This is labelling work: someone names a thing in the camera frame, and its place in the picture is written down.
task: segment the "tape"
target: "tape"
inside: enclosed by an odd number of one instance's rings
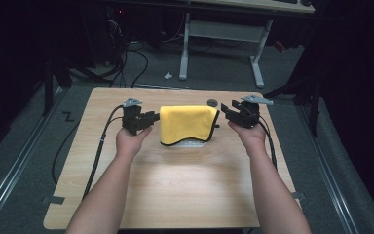
[[[42,204],[60,204],[62,205],[65,198],[57,196],[44,196],[41,203]]]
[[[299,201],[306,199],[306,195],[303,192],[293,192],[291,195],[294,199],[297,199]]]

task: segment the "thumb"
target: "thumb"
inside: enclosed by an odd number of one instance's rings
[[[151,131],[153,131],[153,128],[148,127],[146,129],[143,129],[138,135],[141,136],[142,139],[145,139],[151,133]]]

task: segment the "forearm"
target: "forearm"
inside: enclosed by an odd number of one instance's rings
[[[73,215],[66,233],[117,233],[124,212],[131,162],[116,157]]]
[[[264,233],[310,233],[299,205],[257,142],[249,151],[254,203]]]

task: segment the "wooden board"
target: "wooden board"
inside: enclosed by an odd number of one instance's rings
[[[247,7],[261,10],[273,10],[290,13],[314,13],[313,6],[305,7],[300,0],[296,4],[283,3],[274,0],[191,0],[191,2],[200,2],[208,4],[218,4],[227,6]]]
[[[142,112],[159,112],[163,105],[206,105],[209,99],[231,106],[249,92],[95,88],[62,170],[44,225],[65,229],[81,202],[94,162],[99,138],[111,111],[128,98],[143,101]],[[268,109],[261,115],[272,132],[281,178],[291,192],[294,186],[284,161]],[[122,116],[119,110],[116,115]],[[97,182],[115,155],[115,135],[121,120],[107,131]],[[160,121],[145,139],[131,166],[131,179],[122,228],[214,228],[259,226],[254,209],[249,159],[237,134],[220,112],[212,140],[203,148],[175,148],[160,144]]]

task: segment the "folded cloth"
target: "folded cloth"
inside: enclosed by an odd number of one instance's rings
[[[187,138],[211,140],[219,112],[206,105],[162,106],[161,144],[172,146]]]

